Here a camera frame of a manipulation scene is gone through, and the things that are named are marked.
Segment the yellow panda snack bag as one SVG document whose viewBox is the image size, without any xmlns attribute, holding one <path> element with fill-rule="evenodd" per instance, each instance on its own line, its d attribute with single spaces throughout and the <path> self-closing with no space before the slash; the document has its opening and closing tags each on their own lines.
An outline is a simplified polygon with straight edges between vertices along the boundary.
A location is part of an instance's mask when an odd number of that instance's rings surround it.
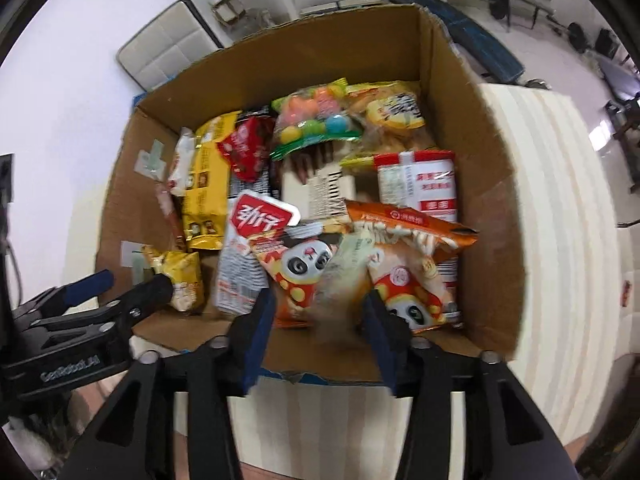
<svg viewBox="0 0 640 480">
<path fill-rule="evenodd" d="M 171 307 L 178 312 L 194 313 L 204 306 L 204 283 L 197 252 L 159 252 L 150 245 L 143 245 L 142 254 L 155 273 L 171 280 Z"/>
</svg>

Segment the red white jerky pack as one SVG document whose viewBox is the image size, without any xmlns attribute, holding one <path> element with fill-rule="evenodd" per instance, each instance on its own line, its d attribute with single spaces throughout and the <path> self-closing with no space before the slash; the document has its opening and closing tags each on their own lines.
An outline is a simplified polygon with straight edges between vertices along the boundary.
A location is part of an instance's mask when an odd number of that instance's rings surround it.
<svg viewBox="0 0 640 480">
<path fill-rule="evenodd" d="M 214 281 L 213 306 L 233 315 L 250 312 L 260 291 L 268 287 L 268 276 L 248 239 L 296 226 L 299 221 L 297 207 L 267 194 L 245 190 L 232 200 Z"/>
</svg>

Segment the orange chip bag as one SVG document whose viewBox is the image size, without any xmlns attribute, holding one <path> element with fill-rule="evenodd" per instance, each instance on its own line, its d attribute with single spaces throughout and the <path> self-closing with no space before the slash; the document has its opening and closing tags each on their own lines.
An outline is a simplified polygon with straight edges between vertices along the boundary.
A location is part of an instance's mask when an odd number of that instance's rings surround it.
<svg viewBox="0 0 640 480">
<path fill-rule="evenodd" d="M 370 231 L 377 243 L 405 242 L 422 255 L 442 263 L 477 242 L 475 230 L 408 207 L 346 200 L 355 229 Z"/>
</svg>

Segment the small pale snack packet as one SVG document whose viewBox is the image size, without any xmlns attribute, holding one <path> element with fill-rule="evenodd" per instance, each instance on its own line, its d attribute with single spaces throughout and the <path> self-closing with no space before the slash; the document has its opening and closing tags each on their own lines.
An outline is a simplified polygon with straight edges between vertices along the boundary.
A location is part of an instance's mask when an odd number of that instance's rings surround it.
<svg viewBox="0 0 640 480">
<path fill-rule="evenodd" d="M 368 265 L 373 249 L 371 231 L 348 233 L 323 271 L 308 310 L 318 344 L 356 344 L 363 298 L 371 289 Z"/>
</svg>

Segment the orange panda snack bag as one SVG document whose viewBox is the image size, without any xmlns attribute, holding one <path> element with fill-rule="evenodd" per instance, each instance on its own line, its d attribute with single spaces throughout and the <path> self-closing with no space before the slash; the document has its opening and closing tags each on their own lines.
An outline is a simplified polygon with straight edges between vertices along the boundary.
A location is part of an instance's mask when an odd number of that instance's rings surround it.
<svg viewBox="0 0 640 480">
<path fill-rule="evenodd" d="M 307 310 L 326 266 L 340 247 L 344 233 L 322 222 L 286 226 L 248 240 L 250 250 L 280 289 L 274 325 L 310 325 Z"/>
</svg>

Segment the red triangular chocolate pack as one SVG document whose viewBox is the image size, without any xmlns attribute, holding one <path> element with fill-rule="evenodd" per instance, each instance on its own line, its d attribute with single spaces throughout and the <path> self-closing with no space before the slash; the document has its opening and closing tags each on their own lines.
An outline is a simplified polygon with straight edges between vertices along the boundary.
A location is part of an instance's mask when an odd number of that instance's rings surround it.
<svg viewBox="0 0 640 480">
<path fill-rule="evenodd" d="M 248 183 L 258 180 L 269 157 L 273 128 L 269 115 L 240 115 L 222 134 L 217 148 L 235 177 Z"/>
</svg>

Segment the white chocolate wafer pack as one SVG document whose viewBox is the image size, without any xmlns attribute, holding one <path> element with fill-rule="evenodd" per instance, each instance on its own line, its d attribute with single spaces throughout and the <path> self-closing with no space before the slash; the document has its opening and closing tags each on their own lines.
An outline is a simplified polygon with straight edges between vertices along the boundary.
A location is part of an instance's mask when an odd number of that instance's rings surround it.
<svg viewBox="0 0 640 480">
<path fill-rule="evenodd" d="M 345 200 L 356 198 L 355 178 L 340 165 L 349 152 L 349 142 L 333 141 L 328 162 L 317 145 L 300 166 L 294 155 L 286 156 L 281 166 L 281 200 L 295 206 L 303 220 L 345 217 Z"/>
</svg>

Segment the colourful candy bag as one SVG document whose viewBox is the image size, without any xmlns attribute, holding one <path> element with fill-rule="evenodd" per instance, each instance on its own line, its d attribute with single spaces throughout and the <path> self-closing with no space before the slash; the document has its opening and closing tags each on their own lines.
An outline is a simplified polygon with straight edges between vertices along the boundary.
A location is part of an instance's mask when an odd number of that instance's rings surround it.
<svg viewBox="0 0 640 480">
<path fill-rule="evenodd" d="M 347 110 L 347 86 L 346 78 L 338 78 L 273 100 L 277 117 L 270 157 L 282 160 L 316 144 L 358 140 L 362 128 Z"/>
</svg>

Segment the yellow biscuit bag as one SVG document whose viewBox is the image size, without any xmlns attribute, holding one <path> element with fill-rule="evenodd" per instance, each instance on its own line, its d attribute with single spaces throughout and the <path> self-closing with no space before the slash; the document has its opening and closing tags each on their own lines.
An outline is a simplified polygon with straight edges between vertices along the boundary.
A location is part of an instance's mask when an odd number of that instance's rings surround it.
<svg viewBox="0 0 640 480">
<path fill-rule="evenodd" d="M 376 155 L 434 150 L 436 142 L 410 81 L 350 84 L 345 90 L 347 113 L 362 135 L 340 166 L 359 171 L 374 165 Z"/>
</svg>

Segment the brown cookie packet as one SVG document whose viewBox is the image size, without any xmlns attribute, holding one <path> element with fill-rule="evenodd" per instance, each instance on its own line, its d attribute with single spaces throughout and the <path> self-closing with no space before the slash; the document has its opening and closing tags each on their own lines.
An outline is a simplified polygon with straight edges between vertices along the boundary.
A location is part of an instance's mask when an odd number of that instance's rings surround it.
<svg viewBox="0 0 640 480">
<path fill-rule="evenodd" d="M 176 248 L 182 252 L 186 252 L 188 248 L 186 247 L 186 238 L 184 237 L 183 226 L 180 218 L 178 217 L 171 192 L 169 192 L 165 183 L 155 183 L 155 196 L 158 206 L 160 206 L 160 211 L 169 226 Z"/>
</svg>

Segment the white cookie packet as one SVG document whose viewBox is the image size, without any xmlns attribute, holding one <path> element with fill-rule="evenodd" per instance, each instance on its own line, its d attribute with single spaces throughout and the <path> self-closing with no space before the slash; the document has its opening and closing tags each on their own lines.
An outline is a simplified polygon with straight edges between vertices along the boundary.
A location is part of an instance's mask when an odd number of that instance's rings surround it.
<svg viewBox="0 0 640 480">
<path fill-rule="evenodd" d="M 182 197 L 186 192 L 192 160 L 195 155 L 196 136 L 189 128 L 182 127 L 169 168 L 166 184 L 173 196 Z"/>
</svg>

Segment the black snack pack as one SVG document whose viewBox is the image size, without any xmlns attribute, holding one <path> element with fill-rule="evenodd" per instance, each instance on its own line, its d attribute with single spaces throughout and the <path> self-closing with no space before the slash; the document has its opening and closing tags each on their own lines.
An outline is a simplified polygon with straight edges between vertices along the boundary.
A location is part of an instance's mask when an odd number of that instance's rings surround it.
<svg viewBox="0 0 640 480">
<path fill-rule="evenodd" d="M 224 158 L 230 166 L 229 197 L 253 191 L 280 197 L 276 164 L 271 160 L 276 116 L 269 105 L 246 110 L 236 118 L 234 130 L 224 140 Z"/>
</svg>

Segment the long red white pack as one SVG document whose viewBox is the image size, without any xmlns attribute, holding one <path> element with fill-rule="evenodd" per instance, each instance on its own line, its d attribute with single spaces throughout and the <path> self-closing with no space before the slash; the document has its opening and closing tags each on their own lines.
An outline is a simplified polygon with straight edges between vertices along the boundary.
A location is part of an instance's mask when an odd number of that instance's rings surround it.
<svg viewBox="0 0 640 480">
<path fill-rule="evenodd" d="M 458 220 L 454 153 L 427 150 L 376 155 L 378 192 L 381 202 L 409 207 L 448 222 Z M 404 318 L 415 332 L 425 332 L 460 320 L 454 302 L 458 281 L 458 259 L 437 266 L 446 295 L 420 289 L 406 296 L 394 295 L 387 303 L 390 313 Z"/>
</svg>

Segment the small red packet on chair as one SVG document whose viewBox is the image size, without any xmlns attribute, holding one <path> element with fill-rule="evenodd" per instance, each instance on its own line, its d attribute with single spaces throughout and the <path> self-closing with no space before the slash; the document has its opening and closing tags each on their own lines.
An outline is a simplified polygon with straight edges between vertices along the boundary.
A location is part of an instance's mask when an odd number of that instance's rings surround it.
<svg viewBox="0 0 640 480">
<path fill-rule="evenodd" d="M 622 293 L 620 294 L 620 306 L 625 309 L 629 304 L 629 297 L 632 289 L 630 281 L 625 280 L 623 282 Z"/>
</svg>

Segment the striped cat table mat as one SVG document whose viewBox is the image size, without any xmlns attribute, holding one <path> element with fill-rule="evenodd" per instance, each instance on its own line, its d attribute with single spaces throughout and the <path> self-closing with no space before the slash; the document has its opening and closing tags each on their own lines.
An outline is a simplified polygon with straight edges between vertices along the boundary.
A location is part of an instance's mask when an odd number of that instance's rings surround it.
<svg viewBox="0 0 640 480">
<path fill-rule="evenodd" d="M 132 284 L 122 243 L 169 242 L 152 180 L 134 168 L 142 153 L 159 148 L 169 162 L 181 128 L 341 76 L 225 75 L 202 65 L 135 106 L 108 181 L 96 252 L 96 267 L 114 275 L 113 294 Z M 460 217 L 480 233 L 460 259 L 464 341 L 513 361 L 562 440 L 584 436 L 613 363 L 622 274 L 608 182 L 575 103 L 549 90 L 480 84 L 449 60 L 346 77 L 419 86 L 428 131 L 456 155 Z"/>
</svg>

